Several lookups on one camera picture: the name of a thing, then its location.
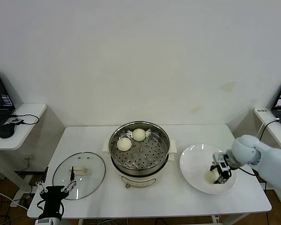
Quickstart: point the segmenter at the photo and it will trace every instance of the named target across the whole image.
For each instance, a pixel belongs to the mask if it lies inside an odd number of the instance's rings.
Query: power outlet
[[[22,156],[25,156],[25,158],[30,158],[30,160],[34,159],[34,156],[30,153],[21,153]]]

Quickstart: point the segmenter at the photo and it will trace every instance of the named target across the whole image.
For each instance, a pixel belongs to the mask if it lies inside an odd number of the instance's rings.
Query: wooden floor
[[[34,177],[30,184],[34,184],[35,181],[39,179],[39,177]],[[0,180],[0,192],[12,198],[16,191],[18,190],[17,186],[13,184],[11,181],[5,179]],[[272,204],[273,209],[268,213],[269,224],[270,225],[281,225],[281,203],[277,199],[275,193],[273,191],[267,191],[267,196]],[[26,210],[17,207],[17,208],[9,208],[9,204],[7,202],[2,203],[0,208],[0,224],[4,222],[5,215],[8,215],[10,218],[16,217],[21,214],[26,214]],[[199,224],[199,223],[212,223],[211,217],[171,217],[171,218],[163,218],[164,221],[169,225],[178,225],[178,224]],[[116,219],[114,220],[116,223],[111,221],[111,225],[126,225],[126,219]],[[142,218],[142,219],[128,219],[129,225],[155,225],[155,218]],[[70,221],[73,225],[78,225],[78,220]],[[28,218],[27,216],[20,216],[15,220],[11,221],[11,225],[33,225],[35,222]],[[89,219],[84,220],[84,224],[97,224],[97,219]],[[162,220],[157,221],[157,225],[163,225]],[[266,222],[266,213],[257,213],[251,214],[241,221],[235,223],[235,225],[267,225]]]

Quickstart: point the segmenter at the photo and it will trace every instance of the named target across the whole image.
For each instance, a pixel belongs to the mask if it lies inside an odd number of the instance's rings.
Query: white plate
[[[220,151],[215,146],[196,144],[185,149],[180,156],[180,169],[185,179],[196,189],[207,194],[219,195],[228,192],[236,183],[236,171],[225,184],[210,184],[204,175],[212,164],[213,153]]]

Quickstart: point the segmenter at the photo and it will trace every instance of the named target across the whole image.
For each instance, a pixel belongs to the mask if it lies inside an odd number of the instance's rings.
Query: stainless steel steamer basket
[[[146,139],[138,142],[132,132],[141,128],[146,131]],[[132,146],[128,151],[120,151],[117,141],[127,137]],[[162,169],[168,160],[170,139],[158,125],[145,121],[134,121],[118,128],[109,140],[109,152],[115,167],[122,173],[133,177],[146,177]]]

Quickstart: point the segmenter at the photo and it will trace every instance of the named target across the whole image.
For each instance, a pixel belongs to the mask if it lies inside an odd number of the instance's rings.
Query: wall stain
[[[196,107],[192,108],[191,113],[197,113],[202,110],[202,107],[200,105],[197,105]]]
[[[226,91],[226,92],[232,92],[232,90],[235,88],[236,82],[229,82],[225,83],[222,86],[219,87],[220,90]]]

